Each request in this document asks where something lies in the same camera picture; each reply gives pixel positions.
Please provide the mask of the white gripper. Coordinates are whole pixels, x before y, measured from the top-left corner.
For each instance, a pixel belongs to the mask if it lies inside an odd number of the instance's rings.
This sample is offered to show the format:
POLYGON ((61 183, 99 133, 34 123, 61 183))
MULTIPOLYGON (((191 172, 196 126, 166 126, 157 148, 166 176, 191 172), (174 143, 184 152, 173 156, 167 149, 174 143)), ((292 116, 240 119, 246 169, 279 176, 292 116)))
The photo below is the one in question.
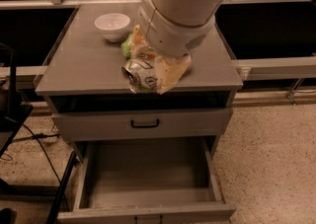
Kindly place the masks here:
POLYGON ((199 27, 178 25, 164 17, 152 0, 141 0, 137 18, 140 26, 136 25, 131 34, 131 57, 153 60, 155 52, 160 54, 154 63, 156 92, 164 94, 190 69, 190 54, 202 45, 214 25, 214 18, 199 27))

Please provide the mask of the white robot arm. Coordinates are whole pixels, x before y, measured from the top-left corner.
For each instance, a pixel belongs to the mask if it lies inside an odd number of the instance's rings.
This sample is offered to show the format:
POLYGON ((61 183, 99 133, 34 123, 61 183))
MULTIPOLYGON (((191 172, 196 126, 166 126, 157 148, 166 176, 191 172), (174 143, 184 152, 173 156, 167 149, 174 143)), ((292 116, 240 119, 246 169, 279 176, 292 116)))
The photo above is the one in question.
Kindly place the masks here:
POLYGON ((123 71, 134 93, 164 94, 192 66, 224 0, 141 0, 123 71))

